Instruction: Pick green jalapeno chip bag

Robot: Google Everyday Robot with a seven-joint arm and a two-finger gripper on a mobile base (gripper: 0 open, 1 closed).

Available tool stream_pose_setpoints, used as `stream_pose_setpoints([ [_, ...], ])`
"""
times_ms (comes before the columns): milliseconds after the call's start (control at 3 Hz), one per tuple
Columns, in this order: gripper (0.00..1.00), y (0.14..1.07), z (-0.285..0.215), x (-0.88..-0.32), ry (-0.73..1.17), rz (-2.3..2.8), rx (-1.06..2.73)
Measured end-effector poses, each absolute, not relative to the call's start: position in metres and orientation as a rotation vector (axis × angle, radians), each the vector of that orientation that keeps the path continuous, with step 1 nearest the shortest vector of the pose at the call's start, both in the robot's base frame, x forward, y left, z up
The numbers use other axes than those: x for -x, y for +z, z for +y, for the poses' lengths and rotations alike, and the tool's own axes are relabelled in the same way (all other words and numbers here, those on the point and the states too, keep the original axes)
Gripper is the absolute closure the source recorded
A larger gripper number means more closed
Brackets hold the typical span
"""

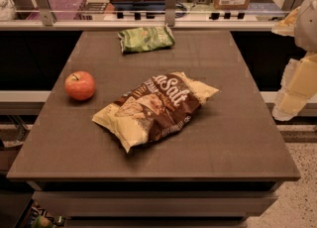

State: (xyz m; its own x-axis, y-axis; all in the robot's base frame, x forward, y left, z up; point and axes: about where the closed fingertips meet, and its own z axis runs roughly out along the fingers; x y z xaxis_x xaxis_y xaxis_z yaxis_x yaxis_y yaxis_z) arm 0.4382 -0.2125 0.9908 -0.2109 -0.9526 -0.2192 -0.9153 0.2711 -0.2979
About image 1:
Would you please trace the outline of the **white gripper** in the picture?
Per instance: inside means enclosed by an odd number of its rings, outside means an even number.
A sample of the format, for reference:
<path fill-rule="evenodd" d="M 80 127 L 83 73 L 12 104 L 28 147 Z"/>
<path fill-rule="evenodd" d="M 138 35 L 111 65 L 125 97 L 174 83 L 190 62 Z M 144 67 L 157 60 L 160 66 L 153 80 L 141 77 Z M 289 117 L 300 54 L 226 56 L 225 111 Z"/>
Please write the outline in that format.
<path fill-rule="evenodd" d="M 304 0 L 300 8 L 292 10 L 271 31 L 294 36 L 296 45 L 309 52 L 301 60 L 289 61 L 275 97 L 273 118 L 289 121 L 317 94 L 317 0 Z"/>

